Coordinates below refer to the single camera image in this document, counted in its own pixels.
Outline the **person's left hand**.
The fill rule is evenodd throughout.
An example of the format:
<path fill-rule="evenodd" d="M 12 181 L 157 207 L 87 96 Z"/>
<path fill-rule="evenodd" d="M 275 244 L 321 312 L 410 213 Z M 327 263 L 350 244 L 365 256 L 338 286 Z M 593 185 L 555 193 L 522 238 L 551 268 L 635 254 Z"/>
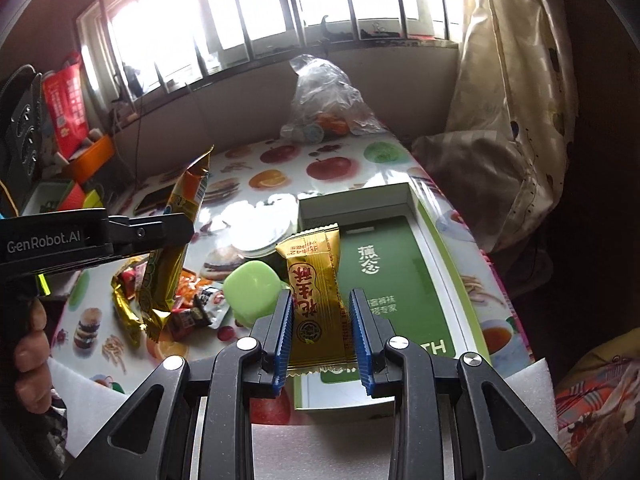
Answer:
<path fill-rule="evenodd" d="M 41 415 L 51 407 L 52 379 L 48 367 L 49 341 L 44 329 L 47 324 L 46 310 L 35 299 L 29 311 L 29 332 L 14 350 L 14 365 L 17 369 L 15 393 L 17 400 L 29 413 Z"/>

